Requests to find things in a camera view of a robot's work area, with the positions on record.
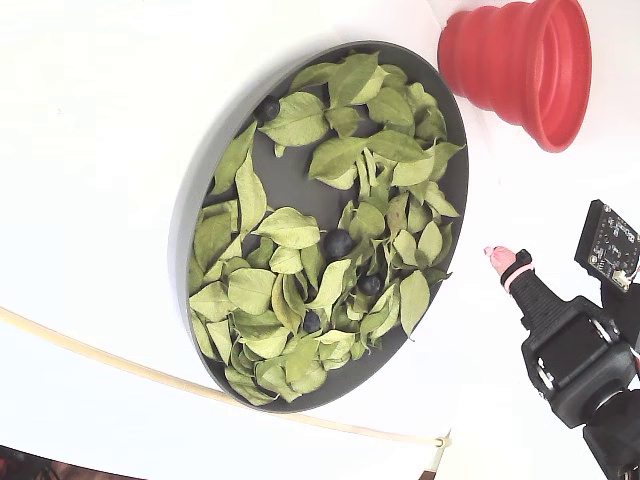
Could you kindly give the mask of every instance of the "white table surface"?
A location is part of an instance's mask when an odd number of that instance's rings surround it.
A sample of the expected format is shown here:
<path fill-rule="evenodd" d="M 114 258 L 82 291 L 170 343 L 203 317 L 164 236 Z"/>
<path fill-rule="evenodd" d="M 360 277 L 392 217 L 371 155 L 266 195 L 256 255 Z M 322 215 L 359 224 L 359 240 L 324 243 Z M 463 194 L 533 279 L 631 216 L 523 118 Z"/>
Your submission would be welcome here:
<path fill-rule="evenodd" d="M 325 0 L 303 11 L 293 0 L 0 2 L 0 305 L 215 388 L 167 267 L 174 201 L 211 125 L 256 78 L 333 44 L 387 40 L 435 64 L 446 18 L 481 3 Z M 589 201 L 600 197 L 640 225 L 640 67 L 630 55 L 640 8 L 582 3 L 594 86 L 576 143 L 545 154 L 460 99 L 471 184 L 456 274 L 430 310 L 439 321 L 423 322 L 416 342 L 363 386 L 309 412 L 424 436 L 453 426 L 443 478 L 470 477 L 476 466 L 485 471 L 474 478 L 511 478 L 514 468 L 524 478 L 600 478 L 579 433 L 565 431 L 528 383 L 520 315 L 482 256 L 486 244 L 526 247 L 559 294 L 595 299 L 597 285 L 572 261 Z M 416 479 L 434 453 L 220 405 L 4 324 L 0 364 L 0 444 L 105 471 Z"/>

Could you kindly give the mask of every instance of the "dried leaf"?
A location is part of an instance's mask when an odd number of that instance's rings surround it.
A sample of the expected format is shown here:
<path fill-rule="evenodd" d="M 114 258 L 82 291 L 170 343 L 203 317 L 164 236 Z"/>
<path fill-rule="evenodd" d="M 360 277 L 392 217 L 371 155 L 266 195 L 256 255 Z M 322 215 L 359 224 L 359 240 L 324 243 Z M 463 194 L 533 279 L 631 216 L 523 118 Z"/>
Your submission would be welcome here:
<path fill-rule="evenodd" d="M 389 208 L 387 209 L 387 225 L 389 225 L 390 239 L 391 241 L 396 238 L 400 230 L 407 229 L 407 199 L 409 193 L 401 193 L 400 195 L 393 197 L 389 201 Z"/>
<path fill-rule="evenodd" d="M 320 288 L 318 283 L 320 274 L 327 266 L 318 244 L 303 248 L 300 252 L 300 258 L 302 260 L 304 271 L 309 279 L 309 283 L 313 285 L 313 288 L 315 288 L 316 291 L 318 291 Z"/>
<path fill-rule="evenodd" d="M 383 130 L 369 138 L 367 147 L 396 162 L 415 162 L 424 156 L 418 142 L 412 137 L 393 130 Z"/>
<path fill-rule="evenodd" d="M 329 125 L 340 137 L 350 137 L 358 129 L 360 114 L 353 107 L 336 107 L 324 112 Z"/>
<path fill-rule="evenodd" d="M 231 242 L 231 216 L 222 213 L 209 217 L 197 228 L 193 251 L 200 268 L 206 272 Z"/>
<path fill-rule="evenodd" d="M 393 170 L 391 185 L 410 186 L 423 182 L 433 171 L 435 159 L 429 155 L 417 162 L 399 163 Z"/>
<path fill-rule="evenodd" d="M 344 274 L 351 265 L 351 260 L 344 259 L 330 263 L 322 276 L 322 283 L 318 289 L 318 295 L 307 308 L 324 308 L 332 306 L 342 293 L 342 280 Z"/>
<path fill-rule="evenodd" d="M 406 265 L 418 266 L 416 261 L 416 239 L 413 238 L 413 235 L 406 230 L 401 230 L 393 241 L 393 246 Z"/>
<path fill-rule="evenodd" d="M 224 371 L 231 388 L 244 397 L 251 405 L 259 407 L 273 402 L 277 397 L 270 397 L 258 390 L 251 377 L 247 377 L 231 367 Z"/>
<path fill-rule="evenodd" d="M 378 95 L 367 102 L 369 117 L 377 123 L 391 123 L 409 127 L 413 125 L 413 113 L 397 90 L 385 87 Z"/>
<path fill-rule="evenodd" d="M 429 306 L 429 285 L 421 272 L 416 271 L 400 283 L 400 323 L 407 336 Z"/>
<path fill-rule="evenodd" d="M 211 193 L 218 195 L 226 192 L 236 177 L 236 171 L 247 158 L 247 152 L 253 144 L 253 137 L 256 132 L 257 123 L 253 122 L 249 127 L 231 141 L 227 150 L 222 155 L 216 171 L 213 174 L 215 186 Z"/>
<path fill-rule="evenodd" d="M 383 87 L 391 87 L 399 90 L 407 83 L 407 75 L 400 67 L 396 67 L 395 65 L 382 65 L 382 68 L 389 74 L 384 77 L 384 81 L 382 82 Z"/>
<path fill-rule="evenodd" d="M 349 105 L 373 77 L 378 54 L 354 54 L 335 70 L 329 79 L 331 107 Z"/>
<path fill-rule="evenodd" d="M 236 306 L 229 301 L 221 282 L 210 283 L 189 298 L 189 305 L 210 322 L 219 322 Z"/>
<path fill-rule="evenodd" d="M 252 315 L 267 311 L 276 276 L 256 268 L 241 268 L 229 275 L 229 300 Z"/>
<path fill-rule="evenodd" d="M 269 260 L 271 271 L 275 273 L 294 274 L 302 270 L 300 250 L 289 247 L 278 247 Z"/>
<path fill-rule="evenodd" d="M 253 268 L 269 268 L 269 259 L 273 255 L 273 240 L 267 237 L 260 238 L 260 246 L 247 255 L 247 261 Z"/>
<path fill-rule="evenodd" d="M 313 151 L 309 178 L 335 179 L 344 175 L 360 157 L 366 138 L 330 138 Z"/>
<path fill-rule="evenodd" d="M 360 194 L 358 198 L 364 200 L 370 195 L 371 186 L 367 178 L 367 166 L 364 163 L 362 155 L 358 155 L 358 158 L 356 158 L 356 168 L 358 170 L 358 178 L 360 179 Z"/>
<path fill-rule="evenodd" d="M 295 147 L 320 140 L 329 124 L 322 100 L 307 92 L 296 92 L 280 99 L 278 116 L 259 130 L 279 145 Z"/>
<path fill-rule="evenodd" d="M 356 242 L 364 237 L 377 238 L 384 232 L 384 217 L 380 210 L 368 202 L 360 202 L 349 225 L 349 235 Z"/>
<path fill-rule="evenodd" d="M 375 97 L 378 92 L 380 92 L 382 82 L 387 77 L 387 75 L 389 74 L 383 68 L 377 67 L 375 72 L 373 72 L 373 76 L 365 84 L 362 90 L 360 90 L 360 93 L 358 93 L 358 95 L 356 95 L 356 97 L 351 100 L 351 105 L 362 105 Z"/>
<path fill-rule="evenodd" d="M 320 241 L 316 219 L 292 207 L 282 207 L 265 218 L 253 232 L 271 238 L 278 245 L 303 249 Z"/>
<path fill-rule="evenodd" d="M 229 357 L 231 356 L 231 336 L 229 334 L 229 321 L 223 320 L 217 323 L 207 323 L 207 330 L 213 340 L 220 358 L 229 365 Z"/>
<path fill-rule="evenodd" d="M 317 63 L 301 70 L 291 82 L 289 93 L 297 92 L 303 88 L 324 85 L 334 74 L 338 65 L 335 63 Z"/>
<path fill-rule="evenodd" d="M 295 334 L 302 323 L 302 317 L 296 313 L 284 298 L 284 275 L 278 275 L 271 292 L 271 306 L 278 321 Z"/>

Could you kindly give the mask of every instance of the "dark gray tray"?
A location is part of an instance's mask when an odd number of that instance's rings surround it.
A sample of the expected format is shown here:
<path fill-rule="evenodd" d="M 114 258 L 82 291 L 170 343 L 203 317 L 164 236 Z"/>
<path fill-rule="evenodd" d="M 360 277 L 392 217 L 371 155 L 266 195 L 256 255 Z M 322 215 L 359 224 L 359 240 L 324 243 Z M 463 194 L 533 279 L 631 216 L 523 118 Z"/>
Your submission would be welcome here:
<path fill-rule="evenodd" d="M 376 41 L 354 42 L 340 45 L 315 55 L 293 68 L 283 69 L 282 75 L 275 82 L 270 84 L 265 82 L 265 84 L 257 87 L 257 92 L 252 92 L 253 102 L 248 105 L 246 101 L 241 102 L 244 103 L 242 106 L 248 109 L 242 112 L 233 111 L 229 115 L 229 118 L 221 120 L 221 130 L 232 132 L 230 136 L 222 135 L 222 137 L 226 138 L 226 142 L 228 143 L 235 134 L 242 131 L 252 120 L 252 112 L 257 104 L 267 94 L 274 95 L 276 98 L 280 98 L 286 94 L 291 80 L 302 68 L 319 62 L 337 62 L 348 55 L 352 49 L 359 53 L 373 53 L 378 51 L 380 52 L 379 63 L 381 65 L 386 63 L 397 65 L 407 73 L 409 82 L 421 82 L 425 90 L 431 93 L 438 101 L 439 107 L 447 121 L 449 141 L 458 145 L 465 145 L 467 143 L 458 105 L 456 104 L 453 94 L 447 88 L 438 72 L 426 60 L 410 50 L 390 43 Z M 322 89 L 318 88 L 313 93 L 320 94 L 320 92 L 322 92 Z M 369 135 L 375 131 L 375 129 L 376 125 L 373 122 L 368 120 L 363 121 L 356 132 L 356 136 Z M 209 183 L 215 166 L 226 147 L 226 143 L 220 144 L 220 137 L 220 135 L 211 135 L 210 138 L 206 139 L 203 143 L 199 155 L 194 159 L 195 165 L 191 166 L 190 172 L 188 172 L 187 178 L 185 182 L 183 182 L 183 198 L 179 198 L 180 201 L 188 198 L 190 202 L 186 201 L 179 207 L 177 206 L 173 219 L 174 229 L 179 228 L 182 230 L 176 233 L 178 237 L 177 240 L 172 239 L 172 241 L 177 242 L 176 288 L 180 290 L 178 292 L 178 299 L 183 320 L 185 320 L 185 326 L 189 329 L 194 345 L 196 344 L 191 330 L 191 322 L 188 320 L 189 307 L 188 295 L 186 293 L 188 289 L 186 265 L 199 207 L 203 203 L 205 205 L 216 203 L 225 197 L 223 194 L 217 198 L 207 197 L 203 200 L 205 185 Z M 338 219 L 346 202 L 349 199 L 357 198 L 357 194 L 354 189 L 342 192 L 321 182 L 309 181 L 307 179 L 311 154 L 315 146 L 316 144 L 305 147 L 287 148 L 283 158 L 276 158 L 273 154 L 273 141 L 262 133 L 256 133 L 253 150 L 254 168 L 264 184 L 268 202 L 271 207 L 277 209 L 285 205 L 293 206 L 305 215 L 313 215 L 318 220 L 320 228 L 330 230 L 335 228 L 335 225 L 338 223 Z M 440 267 L 443 269 L 449 266 L 451 256 L 455 251 L 460 236 L 467 201 L 468 179 L 469 158 L 467 149 L 465 148 L 458 152 L 455 158 L 451 159 L 447 173 L 440 182 L 440 188 L 446 194 L 447 199 L 461 214 L 460 218 L 456 219 L 453 224 L 453 245 L 448 258 Z M 200 201 L 196 206 L 193 204 L 193 199 L 198 198 L 198 196 Z M 243 247 L 250 248 L 251 245 L 244 245 Z M 431 292 L 432 299 L 435 298 L 439 288 L 439 286 L 433 288 Z M 428 313 L 425 317 L 427 321 L 431 322 L 447 321 L 446 318 L 433 318 Z M 278 399 L 271 404 L 254 408 L 270 412 L 296 412 L 331 402 L 367 380 L 398 351 L 405 341 L 407 341 L 407 337 L 404 331 L 401 328 L 395 328 L 382 338 L 381 350 L 372 349 L 370 355 L 365 354 L 360 360 L 349 361 L 344 367 L 330 371 L 326 383 L 320 387 L 319 390 L 303 395 L 291 404 L 286 403 L 282 399 Z M 222 389 L 238 401 L 251 406 L 244 398 L 229 387 L 224 376 L 223 364 L 210 361 L 202 354 L 200 354 L 200 357 L 209 374 Z"/>

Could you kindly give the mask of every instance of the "green leaf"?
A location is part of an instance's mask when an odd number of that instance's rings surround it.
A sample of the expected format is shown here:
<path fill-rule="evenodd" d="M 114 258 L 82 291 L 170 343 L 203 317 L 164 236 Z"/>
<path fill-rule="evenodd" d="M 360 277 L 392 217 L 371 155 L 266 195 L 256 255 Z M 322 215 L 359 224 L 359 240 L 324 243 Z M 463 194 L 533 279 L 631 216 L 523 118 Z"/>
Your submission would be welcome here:
<path fill-rule="evenodd" d="M 460 214 L 453 208 L 444 198 L 444 194 L 438 188 L 435 182 L 428 182 L 424 195 L 425 201 L 431 205 L 436 211 L 445 217 L 459 217 Z"/>
<path fill-rule="evenodd" d="M 366 138 L 330 138 L 313 151 L 309 178 L 334 179 L 344 175 L 362 154 Z"/>
<path fill-rule="evenodd" d="M 416 126 L 413 123 L 411 123 L 411 125 L 394 125 L 393 123 L 387 123 L 383 130 L 393 130 L 394 132 L 404 133 L 405 135 L 413 137 L 416 133 Z"/>
<path fill-rule="evenodd" d="M 306 302 L 307 298 L 309 297 L 309 282 L 307 281 L 307 277 L 305 276 L 304 272 L 297 272 L 294 276 L 298 281 L 296 286 L 300 286 L 300 289 L 302 289 L 302 291 L 300 292 L 300 297 L 303 301 Z"/>
<path fill-rule="evenodd" d="M 222 276 L 222 267 L 225 265 L 226 261 L 240 256 L 242 256 L 242 237 L 238 235 L 231 241 L 226 250 L 222 252 L 213 266 L 207 270 L 207 273 L 204 275 L 204 282 L 210 283 L 220 280 L 220 277 Z"/>
<path fill-rule="evenodd" d="M 227 367 L 224 374 L 231 388 L 242 395 L 251 405 L 259 407 L 271 403 L 277 398 L 270 397 L 258 390 L 258 387 L 255 386 L 251 377 L 238 373 L 231 367 Z"/>
<path fill-rule="evenodd" d="M 236 171 L 247 158 L 247 152 L 253 144 L 253 136 L 256 132 L 257 123 L 253 122 L 249 127 L 231 141 L 213 174 L 215 186 L 211 193 L 218 195 L 229 190 L 236 177 Z"/>
<path fill-rule="evenodd" d="M 231 215 L 231 231 L 233 233 L 238 231 L 238 201 L 228 200 L 226 202 L 216 203 L 215 205 L 209 205 L 204 207 L 200 212 L 200 219 L 198 225 L 209 217 L 220 215 L 221 213 L 228 212 Z"/>
<path fill-rule="evenodd" d="M 369 117 L 377 123 L 399 126 L 413 125 L 413 113 L 404 97 L 397 90 L 385 87 L 367 102 Z"/>
<path fill-rule="evenodd" d="M 205 328 L 205 326 L 195 315 L 191 315 L 191 322 L 193 324 L 193 334 L 196 337 L 196 342 L 198 343 L 198 347 L 200 347 L 200 351 L 202 352 L 202 354 L 205 357 L 217 360 L 218 358 L 213 352 L 211 339 L 209 338 L 209 334 L 207 333 L 207 329 Z"/>
<path fill-rule="evenodd" d="M 311 303 L 307 304 L 307 308 L 330 307 L 335 303 L 342 293 L 342 280 L 349 265 L 351 265 L 351 260 L 344 259 L 330 263 L 327 266 L 322 276 L 318 295 Z"/>
<path fill-rule="evenodd" d="M 424 277 L 427 279 L 429 287 L 433 287 L 443 280 L 447 280 L 450 276 L 450 273 L 443 272 L 437 268 L 429 268 L 424 272 Z"/>
<path fill-rule="evenodd" d="M 373 76 L 350 103 L 352 105 L 362 105 L 375 97 L 380 92 L 382 82 L 387 75 L 388 73 L 383 68 L 377 67 L 375 72 L 373 72 Z"/>
<path fill-rule="evenodd" d="M 364 200 L 371 193 L 371 185 L 369 185 L 369 179 L 367 178 L 367 166 L 364 163 L 362 155 L 358 155 L 356 158 L 356 168 L 358 170 L 358 178 L 360 179 L 360 194 L 358 198 Z"/>
<path fill-rule="evenodd" d="M 278 321 L 295 334 L 302 323 L 302 317 L 296 313 L 284 298 L 284 275 L 278 275 L 271 292 L 271 306 Z"/>
<path fill-rule="evenodd" d="M 424 91 L 421 83 L 413 83 L 406 87 L 405 98 L 413 112 L 413 118 L 419 123 L 427 114 L 430 107 L 438 107 L 438 102 Z"/>
<path fill-rule="evenodd" d="M 277 364 L 269 361 L 261 362 L 256 365 L 256 381 L 258 385 L 272 392 L 278 393 L 288 403 L 291 403 L 300 396 L 294 392 L 285 379 L 284 369 Z"/>
<path fill-rule="evenodd" d="M 440 110 L 436 107 L 428 108 L 429 115 L 416 125 L 416 136 L 428 142 L 447 138 L 447 125 Z"/>
<path fill-rule="evenodd" d="M 253 376 L 253 363 L 243 353 L 242 344 L 238 340 L 231 347 L 230 362 L 233 368 L 242 375 Z"/>
<path fill-rule="evenodd" d="M 393 197 L 389 201 L 389 208 L 387 210 L 387 225 L 389 225 L 389 231 L 391 232 L 391 241 L 396 238 L 400 230 L 407 229 L 407 199 L 409 193 L 401 193 L 400 195 Z"/>
<path fill-rule="evenodd" d="M 205 272 L 231 242 L 230 218 L 229 213 L 209 217 L 196 230 L 193 251 L 198 265 Z"/>
<path fill-rule="evenodd" d="M 253 268 L 269 268 L 269 259 L 273 255 L 273 240 L 267 237 L 260 238 L 260 246 L 247 255 L 247 261 Z"/>
<path fill-rule="evenodd" d="M 252 315 L 267 311 L 276 276 L 256 268 L 241 268 L 229 275 L 229 300 Z"/>
<path fill-rule="evenodd" d="M 280 99 L 280 113 L 259 130 L 285 147 L 308 145 L 325 136 L 329 124 L 324 104 L 315 95 L 296 92 Z"/>
<path fill-rule="evenodd" d="M 280 145 L 279 143 L 274 143 L 273 144 L 273 155 L 276 158 L 282 158 L 284 156 L 284 151 L 287 147 L 285 147 L 284 145 Z"/>
<path fill-rule="evenodd" d="M 353 201 L 349 200 L 342 209 L 342 215 L 338 221 L 338 228 L 341 228 L 342 230 L 349 230 L 349 225 L 351 225 L 351 219 L 353 218 L 354 212 L 355 208 L 353 208 Z"/>
<path fill-rule="evenodd" d="M 193 295 L 189 298 L 189 305 L 210 322 L 219 322 L 236 309 L 220 282 L 210 283 Z"/>
<path fill-rule="evenodd" d="M 280 327 L 280 329 L 274 332 L 270 337 L 263 340 L 241 339 L 241 341 L 262 358 L 274 358 L 280 355 L 284 350 L 288 335 L 289 330 L 284 327 Z"/>
<path fill-rule="evenodd" d="M 346 58 L 329 78 L 331 107 L 349 105 L 373 77 L 378 54 L 354 54 Z"/>
<path fill-rule="evenodd" d="M 371 153 L 371 150 L 369 150 L 368 147 L 365 147 L 364 149 L 364 160 L 365 163 L 367 164 L 367 175 L 369 176 L 369 184 L 372 187 L 376 187 L 378 186 L 378 179 L 377 177 L 377 168 L 376 168 L 376 162 L 373 158 L 373 154 Z"/>
<path fill-rule="evenodd" d="M 322 271 L 324 271 L 324 268 L 327 266 L 318 244 L 303 248 L 300 252 L 300 258 L 302 260 L 304 271 L 309 279 L 309 283 L 313 285 L 313 288 L 317 291 L 319 289 L 318 279 L 320 278 Z"/>
<path fill-rule="evenodd" d="M 285 275 L 283 281 L 284 299 L 291 309 L 296 312 L 300 318 L 304 318 L 307 313 L 307 307 L 300 296 L 300 292 L 296 287 L 295 277 L 293 275 Z"/>
<path fill-rule="evenodd" d="M 233 325 L 244 340 L 264 340 L 278 333 L 282 327 L 276 314 L 271 310 L 261 315 L 251 315 L 242 310 L 236 310 L 233 312 Z"/>
<path fill-rule="evenodd" d="M 410 186 L 423 182 L 433 171 L 435 159 L 430 155 L 412 163 L 399 163 L 393 170 L 391 185 Z"/>
<path fill-rule="evenodd" d="M 424 230 L 427 223 L 431 221 L 431 215 L 427 213 L 422 205 L 414 198 L 409 200 L 409 217 L 407 221 L 407 230 L 410 233 L 418 233 Z"/>
<path fill-rule="evenodd" d="M 349 225 L 349 235 L 356 242 L 362 238 L 377 238 L 384 232 L 384 217 L 380 210 L 367 202 L 360 202 L 356 214 Z"/>
<path fill-rule="evenodd" d="M 360 360 L 366 349 L 367 348 L 360 342 L 356 342 L 351 345 L 351 349 L 349 350 L 349 353 L 351 353 L 351 360 Z"/>
<path fill-rule="evenodd" d="M 344 367 L 344 365 L 350 359 L 351 359 L 351 354 L 349 352 L 347 352 L 341 358 L 339 358 L 338 360 L 333 360 L 333 359 L 325 360 L 324 362 L 322 362 L 322 367 L 327 371 L 329 371 L 329 370 L 337 370 L 338 368 Z"/>
<path fill-rule="evenodd" d="M 393 130 L 383 130 L 369 138 L 371 151 L 396 162 L 415 162 L 424 156 L 418 142 L 408 135 Z"/>
<path fill-rule="evenodd" d="M 429 222 L 418 242 L 420 254 L 416 254 L 420 268 L 430 267 L 442 251 L 442 234 L 435 222 Z"/>
<path fill-rule="evenodd" d="M 405 264 L 413 266 L 418 265 L 418 262 L 416 261 L 416 239 L 413 238 L 413 235 L 406 230 L 401 230 L 393 241 L 393 246 Z"/>
<path fill-rule="evenodd" d="M 440 227 L 440 233 L 442 234 L 442 250 L 433 261 L 433 265 L 438 265 L 441 263 L 447 255 L 449 255 L 449 251 L 451 250 L 451 245 L 453 244 L 453 234 L 451 232 L 451 224 L 445 225 L 444 227 Z"/>
<path fill-rule="evenodd" d="M 291 388 L 298 393 L 311 393 L 322 386 L 327 379 L 327 372 L 320 362 L 313 362 L 302 379 L 291 383 Z"/>
<path fill-rule="evenodd" d="M 229 357 L 231 356 L 231 336 L 229 334 L 229 320 L 223 320 L 217 323 L 207 323 L 207 330 L 211 339 L 218 349 L 222 361 L 229 365 Z"/>
<path fill-rule="evenodd" d="M 246 345 L 242 345 L 242 353 L 244 353 L 244 356 L 247 357 L 247 359 L 251 362 L 261 362 L 263 360 L 260 355 L 252 351 Z"/>
<path fill-rule="evenodd" d="M 303 249 L 320 241 L 316 219 L 292 207 L 282 207 L 265 218 L 253 232 L 271 238 L 278 245 Z"/>
<path fill-rule="evenodd" d="M 289 247 L 278 247 L 269 260 L 271 271 L 275 273 L 294 274 L 302 270 L 300 250 Z"/>
<path fill-rule="evenodd" d="M 435 162 L 433 172 L 431 172 L 431 177 L 429 179 L 433 182 L 440 181 L 447 171 L 447 165 L 449 164 L 451 157 L 463 148 L 464 147 L 459 147 L 458 145 L 447 142 L 440 142 L 431 147 L 429 150 L 433 152 Z"/>
<path fill-rule="evenodd" d="M 329 125 L 340 137 L 350 137 L 358 129 L 360 114 L 353 107 L 336 107 L 324 112 Z"/>
<path fill-rule="evenodd" d="M 408 337 L 427 311 L 429 297 L 429 285 L 419 271 L 400 283 L 400 323 Z"/>
<path fill-rule="evenodd" d="M 297 382 L 307 373 L 318 352 L 317 339 L 307 336 L 298 342 L 297 347 L 287 356 L 284 364 L 287 382 Z"/>
<path fill-rule="evenodd" d="M 371 332 L 371 336 L 369 340 L 373 344 L 380 337 L 385 335 L 389 330 L 396 326 L 398 323 L 398 315 L 400 314 L 400 291 L 399 289 L 394 290 L 393 297 L 391 299 L 391 308 L 389 309 L 389 316 L 386 318 L 384 323 L 376 328 L 373 332 Z"/>
<path fill-rule="evenodd" d="M 335 63 L 317 63 L 301 70 L 291 82 L 289 93 L 297 92 L 306 87 L 324 85 L 337 70 Z"/>
<path fill-rule="evenodd" d="M 233 272 L 235 272 L 236 270 L 240 270 L 241 268 L 251 268 L 251 265 L 249 265 L 249 262 L 247 262 L 242 257 L 230 258 L 229 260 L 226 260 L 222 265 L 222 276 L 228 277 Z"/>
<path fill-rule="evenodd" d="M 389 74 L 384 77 L 384 81 L 382 82 L 383 87 L 401 89 L 407 83 L 407 75 L 400 67 L 396 67 L 395 65 L 382 65 L 382 68 Z"/>
<path fill-rule="evenodd" d="M 318 177 L 316 178 L 316 180 L 319 180 L 322 183 L 326 183 L 330 187 L 336 188 L 338 190 L 349 190 L 351 187 L 353 187 L 357 174 L 358 171 L 356 170 L 356 166 L 351 165 L 351 167 L 349 167 L 349 170 L 347 170 L 338 178 Z"/>
<path fill-rule="evenodd" d="M 200 290 L 203 279 L 204 272 L 202 268 L 200 268 L 200 265 L 198 265 L 192 249 L 191 255 L 189 255 L 189 295 L 193 295 Z"/>

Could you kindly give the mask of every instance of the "blueberry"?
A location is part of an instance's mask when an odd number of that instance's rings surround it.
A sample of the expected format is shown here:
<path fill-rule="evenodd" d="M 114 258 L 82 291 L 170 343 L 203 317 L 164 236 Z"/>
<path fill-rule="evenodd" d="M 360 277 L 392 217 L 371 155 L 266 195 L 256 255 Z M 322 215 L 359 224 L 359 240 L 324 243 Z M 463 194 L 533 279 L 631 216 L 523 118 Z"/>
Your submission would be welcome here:
<path fill-rule="evenodd" d="M 344 257 L 353 249 L 353 240 L 349 232 L 336 228 L 324 237 L 324 250 L 330 261 Z"/>
<path fill-rule="evenodd" d="M 368 277 L 360 277 L 358 279 L 358 288 L 365 295 L 372 297 L 377 295 L 382 288 L 382 282 L 377 275 L 370 275 Z"/>
<path fill-rule="evenodd" d="M 279 113 L 280 113 L 280 102 L 276 97 L 267 95 L 265 99 L 260 103 L 260 105 L 258 105 L 258 108 L 255 109 L 255 111 L 253 112 L 253 115 L 256 117 L 258 122 L 262 125 L 276 118 Z"/>
<path fill-rule="evenodd" d="M 313 333 L 320 330 L 322 325 L 320 325 L 320 317 L 313 310 L 309 310 L 307 314 L 304 316 L 304 321 L 302 322 L 302 328 L 307 333 Z"/>

